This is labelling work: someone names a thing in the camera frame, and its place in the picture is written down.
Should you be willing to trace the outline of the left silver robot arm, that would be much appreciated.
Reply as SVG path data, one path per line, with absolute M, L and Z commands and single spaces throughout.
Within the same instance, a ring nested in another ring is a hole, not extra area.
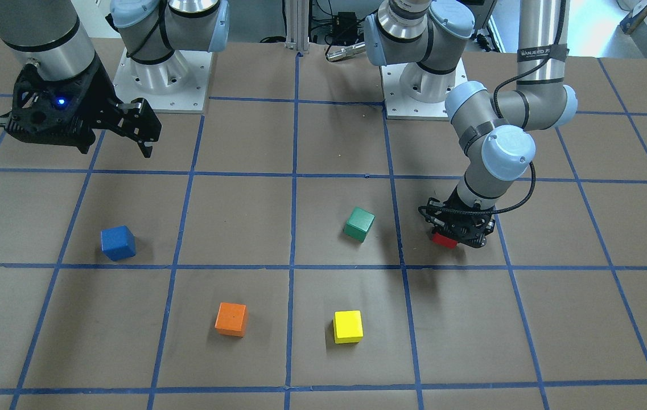
M 563 82 L 568 55 L 568 1 L 523 1 L 516 87 L 490 92 L 479 81 L 455 85 L 456 68 L 475 32 L 472 11 L 458 1 L 384 1 L 365 18 L 368 59 L 406 65 L 402 83 L 423 103 L 444 103 L 469 166 L 445 202 L 430 198 L 418 212 L 435 243 L 448 248 L 485 245 L 494 231 L 497 200 L 534 171 L 531 130 L 569 122 L 578 108 Z

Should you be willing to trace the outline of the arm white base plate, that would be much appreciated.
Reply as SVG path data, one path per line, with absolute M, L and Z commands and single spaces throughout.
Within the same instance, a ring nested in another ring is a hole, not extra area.
M 448 121 L 445 100 L 456 86 L 467 81 L 461 59 L 456 70 L 445 75 L 425 72 L 417 63 L 383 65 L 380 71 L 386 117 L 390 120 Z
M 177 50 L 169 60 L 144 65 L 123 50 L 113 85 L 125 102 L 146 99 L 156 113 L 201 114 L 207 101 L 212 52 Z

